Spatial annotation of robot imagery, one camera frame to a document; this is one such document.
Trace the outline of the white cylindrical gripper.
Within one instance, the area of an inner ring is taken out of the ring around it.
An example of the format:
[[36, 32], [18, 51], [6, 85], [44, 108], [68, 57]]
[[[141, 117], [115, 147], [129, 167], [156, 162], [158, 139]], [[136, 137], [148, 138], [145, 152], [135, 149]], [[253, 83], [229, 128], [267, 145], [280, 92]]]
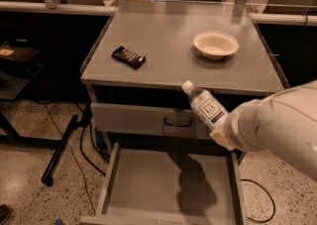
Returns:
[[239, 105], [229, 113], [224, 123], [224, 130], [217, 128], [209, 136], [230, 152], [235, 148], [243, 152], [260, 151], [263, 146], [256, 135], [254, 122], [260, 103], [258, 99], [254, 99]]

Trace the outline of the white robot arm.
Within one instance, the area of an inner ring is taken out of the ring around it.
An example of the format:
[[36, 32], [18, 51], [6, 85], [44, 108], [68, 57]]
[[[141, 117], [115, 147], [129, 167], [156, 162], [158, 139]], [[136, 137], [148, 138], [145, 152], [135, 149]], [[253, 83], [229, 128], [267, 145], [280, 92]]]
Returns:
[[239, 105], [210, 137], [229, 151], [269, 150], [317, 180], [317, 80]]

